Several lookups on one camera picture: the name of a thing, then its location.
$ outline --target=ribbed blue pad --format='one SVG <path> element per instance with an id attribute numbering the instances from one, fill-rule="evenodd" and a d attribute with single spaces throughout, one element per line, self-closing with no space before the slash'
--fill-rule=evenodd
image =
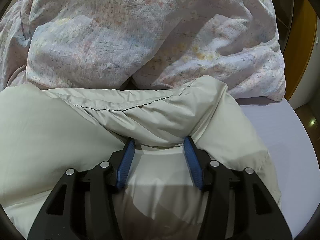
<path id="1" fill-rule="evenodd" d="M 186 137 L 184 139 L 184 152 L 186 153 L 187 162 L 191 171 L 193 182 L 199 190 L 203 188 L 202 170 L 196 156 L 195 151 L 192 148 L 190 140 Z"/>
<path id="2" fill-rule="evenodd" d="M 130 170 L 130 166 L 132 163 L 132 159 L 134 156 L 134 140 L 131 140 L 127 150 L 124 153 L 124 156 L 122 158 L 122 161 L 119 165 L 118 171 L 117 171 L 117 183 L 116 183 L 116 188 L 117 189 L 122 189 L 125 185 L 125 182 L 128 177 L 128 173 Z"/>

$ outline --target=pastel floral bedding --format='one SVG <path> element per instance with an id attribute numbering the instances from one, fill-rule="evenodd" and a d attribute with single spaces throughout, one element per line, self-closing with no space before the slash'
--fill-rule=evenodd
<path id="1" fill-rule="evenodd" d="M 0 22 L 0 91 L 171 89 L 203 75 L 234 98 L 285 93 L 271 0 L 19 0 Z"/>

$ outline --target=cream fabric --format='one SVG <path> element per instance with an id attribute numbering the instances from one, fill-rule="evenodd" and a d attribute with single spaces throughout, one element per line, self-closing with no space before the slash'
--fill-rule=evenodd
<path id="1" fill-rule="evenodd" d="M 159 91 L 8 87 L 0 93 L 0 202 L 26 237 L 66 169 L 93 168 L 130 136 L 136 153 L 114 195 L 124 239 L 196 239 L 207 194 L 193 185 L 183 153 L 191 135 L 227 167 L 252 167 L 280 203 L 268 150 L 226 91 L 210 76 Z"/>

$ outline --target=brown floor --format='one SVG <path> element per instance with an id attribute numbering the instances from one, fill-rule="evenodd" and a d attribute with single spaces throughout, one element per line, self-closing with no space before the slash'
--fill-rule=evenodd
<path id="1" fill-rule="evenodd" d="M 318 162 L 320 163 L 320 124 L 316 120 L 308 104 L 300 106 L 295 110 L 295 112 L 309 135 L 315 149 Z"/>

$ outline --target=silver round bolt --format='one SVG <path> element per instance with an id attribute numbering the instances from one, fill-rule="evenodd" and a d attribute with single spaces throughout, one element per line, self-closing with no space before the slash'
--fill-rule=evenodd
<path id="1" fill-rule="evenodd" d="M 220 163 L 218 161 L 210 161 L 210 165 L 212 167 L 218 167 L 220 165 Z"/>
<path id="2" fill-rule="evenodd" d="M 254 170 L 252 168 L 245 168 L 245 172 L 248 173 L 248 174 L 253 174 L 254 173 Z"/>
<path id="3" fill-rule="evenodd" d="M 75 173 L 74 169 L 69 169 L 69 170 L 66 171 L 66 174 L 69 175 L 69 176 L 74 174 L 74 173 Z"/>
<path id="4" fill-rule="evenodd" d="M 107 162 L 107 161 L 100 163 L 100 167 L 102 167 L 102 168 L 106 168 L 106 167 L 108 167 L 109 165 L 110 165 L 110 163 Z"/>

